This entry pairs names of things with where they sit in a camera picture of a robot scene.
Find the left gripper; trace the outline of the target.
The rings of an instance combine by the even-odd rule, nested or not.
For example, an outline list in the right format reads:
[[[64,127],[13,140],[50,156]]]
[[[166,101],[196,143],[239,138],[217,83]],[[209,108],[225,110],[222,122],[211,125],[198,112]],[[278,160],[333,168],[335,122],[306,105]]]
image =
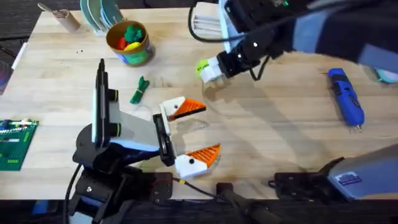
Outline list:
[[[215,163],[221,145],[215,144],[176,157],[171,140],[169,121],[206,110],[206,105],[179,96],[163,101],[160,112],[145,120],[122,112],[118,102],[109,103],[109,121],[119,123],[120,135],[110,139],[111,145],[120,146],[122,164],[130,165],[159,156],[166,166],[175,166],[180,178],[204,174]]]

